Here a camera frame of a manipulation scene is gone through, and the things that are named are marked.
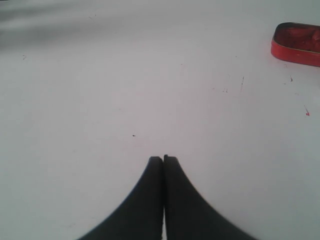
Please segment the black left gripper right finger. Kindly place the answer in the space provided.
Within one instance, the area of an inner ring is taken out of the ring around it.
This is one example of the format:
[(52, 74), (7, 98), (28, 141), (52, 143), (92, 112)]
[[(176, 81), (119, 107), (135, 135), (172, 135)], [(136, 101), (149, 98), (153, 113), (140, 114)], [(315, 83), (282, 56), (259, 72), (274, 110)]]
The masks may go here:
[(200, 195), (178, 159), (165, 155), (165, 227), (168, 240), (253, 240)]

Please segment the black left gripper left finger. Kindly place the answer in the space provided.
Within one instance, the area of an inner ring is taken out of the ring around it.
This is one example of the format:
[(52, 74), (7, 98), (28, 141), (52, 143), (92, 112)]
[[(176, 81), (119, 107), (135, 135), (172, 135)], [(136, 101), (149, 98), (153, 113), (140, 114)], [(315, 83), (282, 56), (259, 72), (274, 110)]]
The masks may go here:
[(164, 218), (163, 160), (152, 156), (126, 199), (82, 240), (161, 240)]

